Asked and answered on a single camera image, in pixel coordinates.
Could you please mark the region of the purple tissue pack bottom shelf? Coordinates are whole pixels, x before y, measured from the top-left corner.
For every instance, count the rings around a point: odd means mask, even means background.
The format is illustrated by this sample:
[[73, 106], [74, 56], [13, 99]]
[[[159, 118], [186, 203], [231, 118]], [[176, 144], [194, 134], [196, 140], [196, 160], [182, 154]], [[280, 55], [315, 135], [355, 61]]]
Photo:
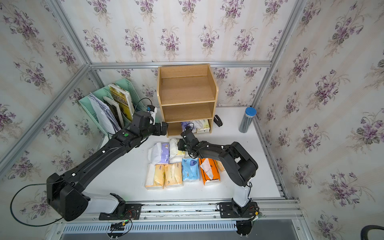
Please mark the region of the purple tissue pack bottom shelf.
[[182, 131], [184, 132], [185, 130], [191, 130], [192, 133], [196, 132], [195, 128], [195, 123], [193, 121], [190, 122], [181, 122], [182, 125]]

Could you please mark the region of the purple tissue pack shelf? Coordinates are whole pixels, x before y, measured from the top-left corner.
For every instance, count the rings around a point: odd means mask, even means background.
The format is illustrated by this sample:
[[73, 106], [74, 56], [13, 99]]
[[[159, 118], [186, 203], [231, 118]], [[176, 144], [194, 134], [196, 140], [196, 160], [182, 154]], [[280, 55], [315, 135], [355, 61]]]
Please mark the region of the purple tissue pack shelf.
[[149, 162], [153, 165], [167, 165], [170, 159], [169, 143], [156, 143], [148, 152]]
[[196, 132], [195, 128], [195, 123], [193, 121], [190, 122], [181, 122], [182, 125], [182, 131], [184, 132], [185, 130], [191, 130], [192, 133]]

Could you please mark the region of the blue tissue pack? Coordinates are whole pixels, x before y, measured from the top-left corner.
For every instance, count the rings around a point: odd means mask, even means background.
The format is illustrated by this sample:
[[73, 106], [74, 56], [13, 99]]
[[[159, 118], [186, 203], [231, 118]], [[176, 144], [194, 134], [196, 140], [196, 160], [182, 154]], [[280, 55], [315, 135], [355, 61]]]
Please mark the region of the blue tissue pack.
[[196, 159], [184, 158], [182, 160], [183, 182], [198, 182], [200, 180], [199, 162]]

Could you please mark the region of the yellow-green floral tissue pack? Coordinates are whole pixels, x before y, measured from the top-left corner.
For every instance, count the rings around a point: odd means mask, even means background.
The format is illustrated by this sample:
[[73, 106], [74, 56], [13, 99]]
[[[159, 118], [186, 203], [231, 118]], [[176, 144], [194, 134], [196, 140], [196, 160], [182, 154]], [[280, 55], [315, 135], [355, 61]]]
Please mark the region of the yellow-green floral tissue pack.
[[197, 120], [193, 121], [194, 123], [194, 132], [197, 134], [209, 133], [211, 130], [209, 120]]

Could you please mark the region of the orange tissue pack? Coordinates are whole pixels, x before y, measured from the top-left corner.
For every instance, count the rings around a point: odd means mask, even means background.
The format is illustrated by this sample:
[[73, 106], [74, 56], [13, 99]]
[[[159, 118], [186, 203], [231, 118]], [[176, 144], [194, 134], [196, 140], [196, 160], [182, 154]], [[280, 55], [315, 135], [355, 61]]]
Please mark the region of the orange tissue pack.
[[219, 169], [213, 159], [199, 159], [199, 166], [203, 184], [205, 187], [216, 185], [221, 182]]

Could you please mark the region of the beige tissue pack shelf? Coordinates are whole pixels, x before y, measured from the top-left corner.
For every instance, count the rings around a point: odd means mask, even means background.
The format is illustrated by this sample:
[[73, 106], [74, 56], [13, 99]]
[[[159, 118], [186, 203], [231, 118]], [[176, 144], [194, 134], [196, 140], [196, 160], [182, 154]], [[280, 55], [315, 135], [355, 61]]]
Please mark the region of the beige tissue pack shelf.
[[215, 161], [215, 162], [219, 171], [224, 172], [225, 171], [224, 165], [220, 161]]

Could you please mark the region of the yellow tissue pack with tissue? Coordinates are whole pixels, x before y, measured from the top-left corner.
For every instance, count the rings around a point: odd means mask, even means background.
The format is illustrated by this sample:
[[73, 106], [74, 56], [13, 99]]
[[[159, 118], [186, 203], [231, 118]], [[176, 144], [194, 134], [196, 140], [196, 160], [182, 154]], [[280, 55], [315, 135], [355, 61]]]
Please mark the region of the yellow tissue pack with tissue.
[[165, 185], [165, 165], [148, 165], [145, 188], [148, 190], [163, 189]]

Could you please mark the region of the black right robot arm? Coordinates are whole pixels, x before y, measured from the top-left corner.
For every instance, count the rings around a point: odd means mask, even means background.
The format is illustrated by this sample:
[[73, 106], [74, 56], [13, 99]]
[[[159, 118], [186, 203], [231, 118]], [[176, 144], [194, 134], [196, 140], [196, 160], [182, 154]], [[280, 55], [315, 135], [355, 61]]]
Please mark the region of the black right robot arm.
[[250, 180], [255, 177], [259, 166], [244, 147], [238, 142], [230, 145], [216, 145], [199, 141], [191, 130], [183, 131], [181, 137], [178, 148], [186, 151], [191, 158], [212, 159], [223, 164], [229, 178], [237, 185], [233, 203], [239, 208], [246, 207], [251, 201]]

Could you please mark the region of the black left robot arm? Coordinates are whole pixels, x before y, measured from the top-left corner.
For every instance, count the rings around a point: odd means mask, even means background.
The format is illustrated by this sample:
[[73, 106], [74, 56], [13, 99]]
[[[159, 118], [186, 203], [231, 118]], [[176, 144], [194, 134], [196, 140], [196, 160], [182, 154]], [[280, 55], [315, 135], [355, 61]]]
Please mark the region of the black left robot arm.
[[115, 133], [109, 141], [78, 166], [62, 175], [47, 178], [47, 203], [66, 221], [73, 221], [90, 211], [95, 202], [85, 193], [87, 186], [115, 160], [138, 148], [150, 136], [164, 136], [168, 123], [155, 123], [151, 113], [134, 113], [132, 122]]

